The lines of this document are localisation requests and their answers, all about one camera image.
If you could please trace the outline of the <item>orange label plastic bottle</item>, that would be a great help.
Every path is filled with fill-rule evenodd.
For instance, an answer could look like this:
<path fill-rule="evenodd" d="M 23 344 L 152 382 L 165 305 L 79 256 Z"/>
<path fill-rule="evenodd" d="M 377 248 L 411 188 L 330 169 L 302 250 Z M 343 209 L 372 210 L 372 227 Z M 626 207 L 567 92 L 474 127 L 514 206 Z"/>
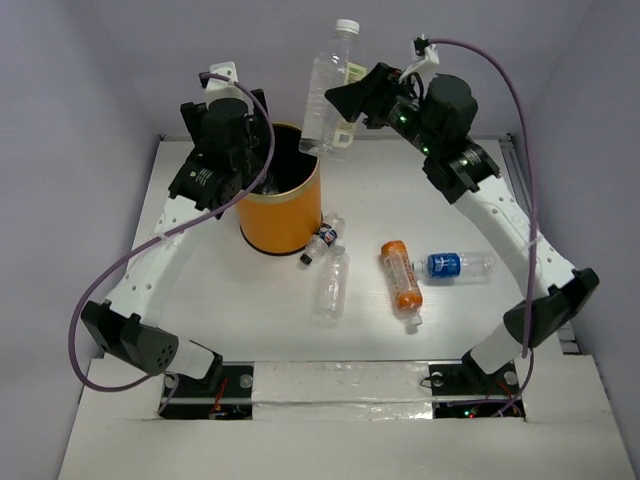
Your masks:
<path fill-rule="evenodd" d="M 391 296 L 392 309 L 409 334 L 423 323 L 423 295 L 413 272 L 406 245 L 400 240 L 381 247 L 384 276 Z"/>

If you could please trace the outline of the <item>clear bottle cream label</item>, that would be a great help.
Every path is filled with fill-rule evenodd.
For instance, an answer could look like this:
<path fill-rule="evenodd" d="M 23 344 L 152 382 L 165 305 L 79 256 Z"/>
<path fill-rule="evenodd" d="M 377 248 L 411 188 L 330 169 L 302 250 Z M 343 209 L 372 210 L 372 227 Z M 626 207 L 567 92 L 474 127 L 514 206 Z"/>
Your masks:
<path fill-rule="evenodd" d="M 314 58 L 299 142 L 302 153 L 339 160 L 350 154 L 356 124 L 345 121 L 325 93 L 362 80 L 368 73 L 359 33 L 357 21 L 337 20 L 332 37 Z"/>

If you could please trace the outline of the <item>small Pepsi label bottle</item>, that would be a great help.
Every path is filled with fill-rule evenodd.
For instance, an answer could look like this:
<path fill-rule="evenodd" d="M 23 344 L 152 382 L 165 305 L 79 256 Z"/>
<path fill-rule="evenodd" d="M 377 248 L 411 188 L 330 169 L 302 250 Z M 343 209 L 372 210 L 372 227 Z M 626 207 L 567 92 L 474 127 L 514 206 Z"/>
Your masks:
<path fill-rule="evenodd" d="M 324 256 L 343 236 L 345 226 L 345 219 L 337 213 L 324 216 L 299 258 L 302 265 L 309 266 Z"/>

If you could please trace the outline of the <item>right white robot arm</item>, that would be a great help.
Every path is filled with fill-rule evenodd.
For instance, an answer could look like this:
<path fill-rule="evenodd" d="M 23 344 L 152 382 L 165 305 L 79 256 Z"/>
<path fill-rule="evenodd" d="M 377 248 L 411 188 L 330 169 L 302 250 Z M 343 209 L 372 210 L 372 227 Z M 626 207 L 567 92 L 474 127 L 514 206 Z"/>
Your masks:
<path fill-rule="evenodd" d="M 379 63 L 363 79 L 328 89 L 325 98 L 344 120 L 389 127 L 420 151 L 427 179 L 484 235 L 516 280 L 522 301 L 461 359 L 462 384 L 486 390 L 502 367 L 581 311 L 598 275 L 577 269 L 550 245 L 510 195 L 498 165 L 470 138 L 478 104 L 464 80 L 437 74 L 417 97 L 407 74 Z"/>

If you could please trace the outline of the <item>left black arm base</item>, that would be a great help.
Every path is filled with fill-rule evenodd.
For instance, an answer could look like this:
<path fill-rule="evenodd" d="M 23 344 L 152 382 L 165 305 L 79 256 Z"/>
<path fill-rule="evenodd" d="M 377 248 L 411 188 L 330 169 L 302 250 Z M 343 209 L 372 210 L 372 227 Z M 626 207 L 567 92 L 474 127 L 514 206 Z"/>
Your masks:
<path fill-rule="evenodd" d="M 230 363 L 212 384 L 184 375 L 166 376 L 159 416 L 167 420 L 251 420 L 253 363 Z"/>

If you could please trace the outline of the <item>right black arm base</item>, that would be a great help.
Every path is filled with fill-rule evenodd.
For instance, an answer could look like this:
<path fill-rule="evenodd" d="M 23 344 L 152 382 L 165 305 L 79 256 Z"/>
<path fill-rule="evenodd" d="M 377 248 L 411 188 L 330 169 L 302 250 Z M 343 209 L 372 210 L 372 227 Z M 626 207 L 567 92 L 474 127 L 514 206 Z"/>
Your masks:
<path fill-rule="evenodd" d="M 507 405 L 519 391 L 513 362 L 497 372 L 473 373 L 462 363 L 430 364 L 419 386 L 433 397 L 436 419 L 490 418 Z"/>

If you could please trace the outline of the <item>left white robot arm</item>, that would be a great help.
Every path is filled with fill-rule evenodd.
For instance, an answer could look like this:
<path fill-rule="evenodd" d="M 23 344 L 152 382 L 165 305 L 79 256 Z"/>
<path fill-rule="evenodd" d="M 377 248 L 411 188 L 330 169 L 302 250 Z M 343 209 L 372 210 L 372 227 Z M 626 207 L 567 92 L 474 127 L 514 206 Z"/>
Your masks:
<path fill-rule="evenodd" d="M 126 272 L 103 301 L 81 297 L 73 320 L 105 353 L 147 376 L 186 376 L 195 392 L 209 395 L 221 383 L 220 357 L 161 329 L 163 303 L 205 227 L 263 183 L 275 134 L 263 92 L 237 83 L 181 112 L 194 147 L 169 185 L 152 237 L 116 262 Z"/>

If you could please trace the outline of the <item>blue label plastic bottle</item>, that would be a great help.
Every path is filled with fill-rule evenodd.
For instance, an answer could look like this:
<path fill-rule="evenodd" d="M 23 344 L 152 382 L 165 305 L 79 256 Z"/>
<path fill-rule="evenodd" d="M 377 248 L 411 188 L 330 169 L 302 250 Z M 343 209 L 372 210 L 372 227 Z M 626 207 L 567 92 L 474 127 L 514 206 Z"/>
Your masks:
<path fill-rule="evenodd" d="M 443 252 L 411 261 L 415 274 L 430 284 L 485 284 L 496 258 L 489 252 Z"/>

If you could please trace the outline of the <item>clear ribbed plastic bottle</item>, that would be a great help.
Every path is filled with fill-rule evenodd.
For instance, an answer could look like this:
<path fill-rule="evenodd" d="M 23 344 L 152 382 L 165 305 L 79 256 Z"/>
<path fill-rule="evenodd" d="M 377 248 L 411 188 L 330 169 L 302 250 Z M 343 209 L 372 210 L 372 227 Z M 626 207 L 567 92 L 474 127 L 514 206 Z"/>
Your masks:
<path fill-rule="evenodd" d="M 335 326 L 343 316 L 349 266 L 350 257 L 343 246 L 327 254 L 313 302 L 315 322 L 322 327 Z"/>

